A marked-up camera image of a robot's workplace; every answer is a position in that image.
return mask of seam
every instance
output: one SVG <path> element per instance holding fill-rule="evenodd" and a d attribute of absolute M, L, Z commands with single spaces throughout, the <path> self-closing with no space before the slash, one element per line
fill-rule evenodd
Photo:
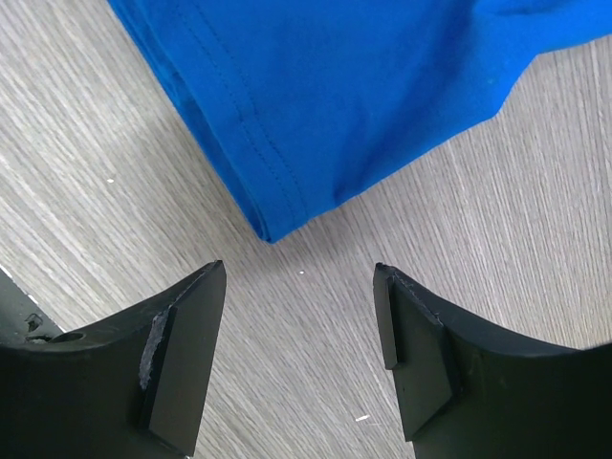
<path fill-rule="evenodd" d="M 257 157 L 262 162 L 262 164 L 265 165 L 266 168 L 268 169 L 268 171 L 272 174 L 272 176 L 274 177 L 274 180 L 276 181 L 276 183 L 278 184 L 279 188 L 281 189 L 281 192 L 283 193 L 283 196 L 285 198 L 285 204 L 287 206 L 287 209 L 291 213 L 292 223 L 295 226 L 295 224 L 296 224 L 295 212 L 294 212 L 293 206 L 291 205 L 291 200 L 289 199 L 289 194 L 287 193 L 287 189 L 285 188 L 285 186 L 282 185 L 282 182 L 280 181 L 280 179 L 278 177 L 278 174 L 276 174 L 276 172 L 271 167 L 270 163 L 268 163 L 266 161 L 266 158 L 264 157 L 262 152 L 255 145 L 255 142 L 254 142 L 254 140 L 252 138 L 251 132 L 249 131 L 249 129 L 247 129 L 247 125 L 245 123 L 244 115 L 242 114 L 242 111 L 240 110 L 240 108 L 238 106 L 237 97 L 233 93 L 233 91 L 230 89 L 230 85 L 228 83 L 228 80 L 226 79 L 225 75 L 223 74 L 223 72 L 219 68 L 219 65 L 217 64 L 217 62 L 214 60 L 214 58 L 213 58 L 212 54 L 210 53 L 210 51 L 205 47 L 204 43 L 198 37 L 198 35 L 195 33 L 193 28 L 187 23 L 187 21 L 185 19 L 185 16 L 183 15 L 183 12 L 179 8 L 179 4 L 180 4 L 180 2 L 176 3 L 175 9 L 174 9 L 174 14 L 178 13 L 179 19 L 181 20 L 183 25 L 186 27 L 186 29 L 189 31 L 191 36 L 198 43 L 198 45 L 200 46 L 200 49 L 206 54 L 206 56 L 210 60 L 210 63 L 212 64 L 212 66 L 214 67 L 215 71 L 217 72 L 217 76 L 219 76 L 219 78 L 221 79 L 221 82 L 223 83 L 223 86 L 226 88 L 226 91 L 228 92 L 229 99 L 231 100 L 233 108 L 234 108 L 236 114 L 238 115 L 238 120 L 240 121 L 240 126 L 242 127 L 242 130 L 243 130 L 243 132 L 245 134 L 245 137 L 247 138 L 247 141 L 249 142 L 249 145 L 251 146 L 253 151 L 257 154 Z"/>
<path fill-rule="evenodd" d="M 299 186 L 299 183 L 297 181 L 297 177 L 295 176 L 293 170 L 287 164 L 287 161 L 285 160 L 285 157 L 280 152 L 280 149 L 278 148 L 276 143 L 273 142 L 273 140 L 271 139 L 271 136 L 268 133 L 268 130 L 264 127 L 264 124 L 261 121 L 261 118 L 259 116 L 259 111 L 257 110 L 257 105 L 255 104 L 255 101 L 253 99 L 253 96 L 252 96 L 252 93 L 251 93 L 251 89 L 249 88 L 249 85 L 247 84 L 247 78 L 246 78 L 245 74 L 242 72 L 242 69 L 240 68 L 240 66 L 236 62 L 236 59 L 234 58 L 234 56 L 231 53 L 231 51 L 228 48 L 228 46 L 223 41 L 221 41 L 221 37 L 213 29 L 212 25 L 210 24 L 210 22 L 208 21 L 208 19 L 206 18 L 205 14 L 204 14 L 204 12 L 202 11 L 202 7 L 200 7 L 200 4 L 196 2 L 194 4 L 194 6 L 195 6 L 196 11 L 200 15 L 200 17 L 202 18 L 202 20 L 204 21 L 206 26 L 208 27 L 208 29 L 210 30 L 210 33 L 212 33 L 212 36 L 214 36 L 214 38 L 215 38 L 215 40 L 217 40 L 217 43 L 219 44 L 219 46 L 221 46 L 221 48 L 223 48 L 223 50 L 226 52 L 226 54 L 229 57 L 229 60 L 231 60 L 231 62 L 233 63 L 235 69 L 238 71 L 238 76 L 240 77 L 242 85 L 244 86 L 244 88 L 245 88 L 245 90 L 247 92 L 247 95 L 249 97 L 249 101 L 251 102 L 252 109 L 253 109 L 253 114 L 255 116 L 255 121 L 259 125 L 259 128 L 261 129 L 261 132 L 264 134 L 264 138 L 268 142 L 268 145 L 276 153 L 276 155 L 278 156 L 278 159 L 282 162 L 282 164 L 284 165 L 285 169 L 287 169 L 287 171 L 289 172 L 289 175 L 291 176 L 292 181 L 294 182 L 295 189 L 297 190 L 297 194 L 298 194 L 299 199 L 301 201 L 302 208 L 305 211 L 306 208 L 307 208 L 306 207 L 306 200 L 304 199 L 304 194 L 302 193 L 301 187 Z"/>

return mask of screw hole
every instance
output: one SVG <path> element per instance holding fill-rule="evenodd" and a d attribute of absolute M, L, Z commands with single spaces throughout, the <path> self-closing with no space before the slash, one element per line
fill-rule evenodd
<path fill-rule="evenodd" d="M 47 335 L 33 335 L 31 337 L 26 337 L 27 342 L 33 342 L 34 344 L 41 344 L 44 342 L 49 342 L 51 340 L 52 338 L 48 337 Z"/>
<path fill-rule="evenodd" d="M 85 338 L 85 334 L 81 332 L 68 332 L 63 335 L 59 335 L 51 339 L 50 342 L 68 342 L 68 341 L 77 341 L 79 339 Z"/>

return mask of blue cloth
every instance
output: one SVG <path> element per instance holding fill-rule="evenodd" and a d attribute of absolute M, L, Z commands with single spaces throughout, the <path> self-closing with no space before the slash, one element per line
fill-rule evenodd
<path fill-rule="evenodd" d="M 492 117 L 612 0 L 110 0 L 262 239 Z"/>

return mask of laminate floor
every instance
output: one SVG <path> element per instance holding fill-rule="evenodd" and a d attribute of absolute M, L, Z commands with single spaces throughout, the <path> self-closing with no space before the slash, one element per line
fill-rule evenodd
<path fill-rule="evenodd" d="M 377 261 L 533 337 L 612 339 L 611 150 L 607 38 L 541 56 L 494 120 L 269 246 L 104 2 L 0 3 L 0 264 L 73 328 L 226 262 L 196 457 L 411 457 Z"/>

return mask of black plastic part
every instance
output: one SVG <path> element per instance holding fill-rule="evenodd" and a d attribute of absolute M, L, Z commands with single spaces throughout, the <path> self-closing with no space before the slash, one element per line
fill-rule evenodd
<path fill-rule="evenodd" d="M 215 262 L 49 342 L 1 343 L 0 457 L 193 455 L 225 290 Z"/>
<path fill-rule="evenodd" d="M 0 345 L 44 342 L 61 330 L 0 268 Z"/>
<path fill-rule="evenodd" d="M 612 458 L 612 343 L 519 335 L 382 264 L 374 296 L 417 459 Z"/>

